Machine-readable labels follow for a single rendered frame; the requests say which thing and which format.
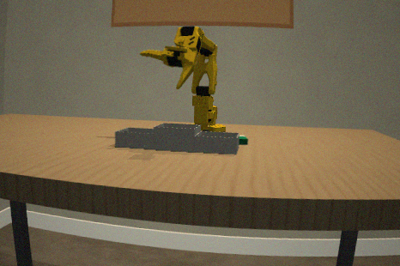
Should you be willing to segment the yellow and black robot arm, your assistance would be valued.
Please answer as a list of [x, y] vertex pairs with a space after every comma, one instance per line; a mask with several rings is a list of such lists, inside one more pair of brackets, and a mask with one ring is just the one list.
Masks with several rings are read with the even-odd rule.
[[[194, 26], [179, 27], [174, 43], [178, 47], [186, 47], [197, 52], [197, 65], [193, 72], [191, 87], [192, 93], [196, 94], [192, 95], [194, 124], [200, 124], [201, 131], [226, 132], [225, 125], [215, 124], [216, 106], [213, 106], [214, 97], [210, 97], [211, 94], [215, 94], [217, 85], [217, 46], [204, 36], [204, 31], [200, 27]], [[205, 63], [205, 59], [209, 61]], [[209, 78], [208, 87], [199, 86], [204, 74]]]

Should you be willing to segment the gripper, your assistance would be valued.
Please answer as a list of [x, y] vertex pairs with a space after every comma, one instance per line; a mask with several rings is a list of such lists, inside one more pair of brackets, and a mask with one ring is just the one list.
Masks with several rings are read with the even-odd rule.
[[[179, 79], [176, 89], [180, 89], [191, 73], [195, 70], [197, 64], [197, 52], [188, 48], [165, 46], [163, 51], [142, 51], [140, 55], [145, 57], [152, 57], [163, 61], [169, 67], [181, 67], [183, 72]], [[180, 50], [175, 50], [180, 49]], [[172, 51], [174, 50], [174, 51]]]

